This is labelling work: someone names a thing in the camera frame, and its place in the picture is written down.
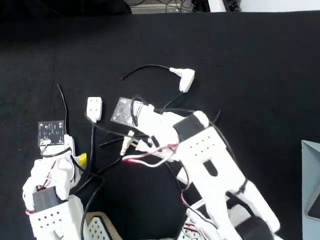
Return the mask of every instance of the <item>white plug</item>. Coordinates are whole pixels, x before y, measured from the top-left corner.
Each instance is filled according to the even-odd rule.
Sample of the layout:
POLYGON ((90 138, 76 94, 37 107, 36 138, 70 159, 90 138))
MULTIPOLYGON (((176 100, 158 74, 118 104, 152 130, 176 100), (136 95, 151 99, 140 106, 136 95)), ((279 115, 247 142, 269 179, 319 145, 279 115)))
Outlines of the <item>white plug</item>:
POLYGON ((130 144, 133 142, 133 136, 135 135, 135 132, 130 130, 129 133, 128 133, 128 136, 125 136, 123 138, 123 143, 122 143, 122 148, 121 148, 121 151, 120 151, 120 156, 124 156, 128 150, 128 148, 130 147, 130 144))
POLYGON ((181 77, 180 84, 179 84, 180 92, 182 93, 188 92, 192 82, 195 79, 195 70, 190 68, 170 67, 169 71, 181 77))
POLYGON ((90 96, 86 103, 86 115, 93 122, 96 123, 101 119, 102 114, 102 99, 99 96, 90 96))

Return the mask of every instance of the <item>black circuit board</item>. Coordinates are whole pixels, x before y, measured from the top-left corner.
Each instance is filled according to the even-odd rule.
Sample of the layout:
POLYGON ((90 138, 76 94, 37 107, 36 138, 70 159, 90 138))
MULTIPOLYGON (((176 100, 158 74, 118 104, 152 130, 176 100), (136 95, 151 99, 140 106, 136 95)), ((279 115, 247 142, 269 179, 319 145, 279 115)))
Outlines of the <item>black circuit board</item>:
POLYGON ((64 144, 65 121, 40 121, 38 123, 38 145, 45 146, 44 140, 51 140, 50 145, 64 144))

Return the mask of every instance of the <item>yellow component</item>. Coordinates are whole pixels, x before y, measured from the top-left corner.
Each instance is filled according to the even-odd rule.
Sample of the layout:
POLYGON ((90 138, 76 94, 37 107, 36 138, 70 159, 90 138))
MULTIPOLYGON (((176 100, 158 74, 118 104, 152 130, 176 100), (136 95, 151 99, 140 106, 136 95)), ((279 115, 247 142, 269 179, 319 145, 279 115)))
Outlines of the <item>yellow component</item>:
POLYGON ((87 162, 87 154, 86 153, 82 153, 81 155, 78 156, 79 158, 79 165, 83 166, 86 162, 87 162))

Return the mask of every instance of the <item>black table surface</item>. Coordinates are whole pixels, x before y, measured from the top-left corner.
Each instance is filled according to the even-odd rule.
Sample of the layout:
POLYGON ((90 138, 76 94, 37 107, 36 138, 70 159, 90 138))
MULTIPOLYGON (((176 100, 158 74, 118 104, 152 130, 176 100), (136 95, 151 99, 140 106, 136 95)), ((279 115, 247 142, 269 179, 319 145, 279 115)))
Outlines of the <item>black table surface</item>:
MULTIPOLYGON (((179 107, 219 127, 243 173, 261 191, 281 222, 279 235, 302 239, 301 140, 318 141, 320 12, 268 14, 154 14, 76 18, 0 25, 0 206, 3 239, 33 239, 22 200, 37 147, 39 121, 63 120, 56 84, 69 109, 76 151, 89 153, 86 99, 101 96, 99 124, 110 122, 119 97, 143 96, 157 107, 174 97, 179 78, 162 64, 195 69, 179 107)), ((97 130, 96 143, 115 138, 97 130)), ((120 143, 96 148, 95 167, 114 161, 120 143)), ((104 174, 106 185, 91 211, 105 212, 124 239, 174 237, 185 208, 165 166, 120 163, 104 174)), ((79 196, 84 203, 94 190, 79 196)), ((186 194, 193 201, 194 193, 186 194)))

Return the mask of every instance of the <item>robotic arm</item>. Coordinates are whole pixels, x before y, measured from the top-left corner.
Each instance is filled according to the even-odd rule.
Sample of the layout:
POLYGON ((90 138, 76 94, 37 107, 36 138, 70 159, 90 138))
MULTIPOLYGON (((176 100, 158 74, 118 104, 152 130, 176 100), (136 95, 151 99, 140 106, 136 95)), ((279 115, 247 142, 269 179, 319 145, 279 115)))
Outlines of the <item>robotic arm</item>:
MULTIPOLYGON (((280 229, 280 223, 256 186, 246 179, 226 149, 224 141, 210 123, 207 116, 196 111, 188 117, 182 117, 172 112, 159 114, 154 112, 152 105, 133 103, 137 125, 134 125, 132 116, 128 113, 130 99, 121 98, 111 118, 112 121, 135 127, 137 130, 150 136, 152 147, 148 147, 142 140, 136 150, 149 152, 169 161, 181 161, 186 174, 194 183, 206 207, 206 211, 215 225, 193 218, 198 222, 201 230, 211 240, 249 240, 256 239, 252 232, 262 230, 260 239, 271 240, 277 238, 275 232, 280 229), (159 146, 176 144, 175 152, 165 148, 155 151, 159 146), (217 170, 212 176, 205 168, 204 163, 211 161, 217 170), (238 197, 246 203, 254 216, 243 219, 243 224, 234 226, 231 223, 226 204, 226 193, 238 197)), ((180 173, 180 180, 186 182, 186 174, 180 173)))
MULTIPOLYGON (((178 178, 190 184, 191 181, 202 197, 209 218, 196 210, 187 210, 188 218, 210 240, 279 240, 275 233, 280 223, 255 185, 246 179, 226 149, 224 141, 201 111, 188 117, 173 112, 155 112, 152 105, 133 103, 121 98, 111 121, 136 128, 149 136, 147 142, 139 140, 137 151, 140 155, 155 155, 164 161, 180 161, 184 169, 178 178), (210 161, 217 174, 211 175, 204 163, 210 161), (242 216, 235 209, 228 210, 226 193, 229 192, 246 203, 254 216, 242 216), (237 223, 232 220, 237 216, 237 223)), ((75 147, 71 136, 64 135, 64 144, 40 146, 45 153, 43 159, 34 161, 31 175, 23 186, 22 197, 29 215, 33 234, 38 240, 80 240, 80 223, 83 205, 80 199, 69 195, 70 189, 77 185, 81 172, 75 168, 70 155, 82 166, 86 157, 74 156, 75 147)), ((133 138, 124 137, 124 155, 133 138)), ((124 156, 130 162, 135 155, 124 156)), ((83 228, 85 240, 90 240, 88 226, 83 228)))

